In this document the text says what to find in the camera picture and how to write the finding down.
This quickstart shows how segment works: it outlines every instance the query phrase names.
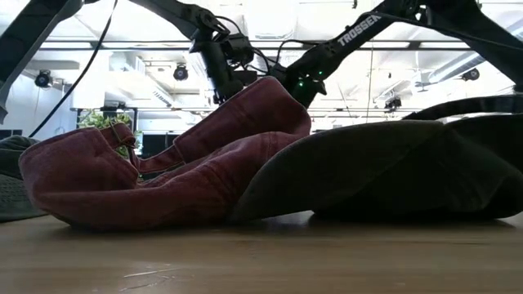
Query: olive green fabric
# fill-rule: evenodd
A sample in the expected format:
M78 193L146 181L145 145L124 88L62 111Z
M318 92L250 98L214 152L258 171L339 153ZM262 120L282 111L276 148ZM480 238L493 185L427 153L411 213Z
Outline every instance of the olive green fabric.
M522 115L380 122L309 136L253 178L232 221L307 210L352 221L523 211Z
M0 140L0 222L45 215L27 198L18 168L21 154L36 143L36 140L23 136Z

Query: white wall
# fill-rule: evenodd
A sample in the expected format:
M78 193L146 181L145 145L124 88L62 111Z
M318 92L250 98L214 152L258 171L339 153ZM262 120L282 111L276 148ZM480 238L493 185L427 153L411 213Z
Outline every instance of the white wall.
M20 75L11 87L7 98L8 115L4 124L0 125L0 130L22 130L22 136L29 136L61 97L62 91L54 88L40 89L34 85L32 78ZM69 110L70 98L56 111L35 139L44 140L75 129L76 112Z

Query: wooden surface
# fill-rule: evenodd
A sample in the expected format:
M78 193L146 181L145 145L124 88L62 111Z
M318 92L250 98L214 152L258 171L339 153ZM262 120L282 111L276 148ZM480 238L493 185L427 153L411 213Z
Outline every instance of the wooden surface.
M78 232L52 217L2 224L0 293L523 293L518 219L348 225L310 216L139 234Z

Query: green plant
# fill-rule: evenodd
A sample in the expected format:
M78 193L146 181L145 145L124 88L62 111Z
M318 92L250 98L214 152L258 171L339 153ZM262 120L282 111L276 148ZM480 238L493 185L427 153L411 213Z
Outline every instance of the green plant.
M117 114L112 118L104 118L103 114L97 114L94 110L89 110L86 115L80 116L79 127L95 127L97 129L104 129L110 127L111 123L125 123L129 125L131 118L127 114ZM141 134L140 131L136 131L134 136L137 138ZM139 149L141 142L136 140L135 148ZM129 153L125 146L120 146L115 150L120 156L125 159L129 159Z

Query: ceiling pipe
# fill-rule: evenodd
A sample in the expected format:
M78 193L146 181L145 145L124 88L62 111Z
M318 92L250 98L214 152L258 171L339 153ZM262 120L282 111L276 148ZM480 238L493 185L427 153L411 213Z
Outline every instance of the ceiling pipe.
M516 38L523 40L523 19L510 25L506 30ZM428 82L430 84L444 82L474 69L485 61L485 58L474 51L463 53L460 57L430 73L428 76Z

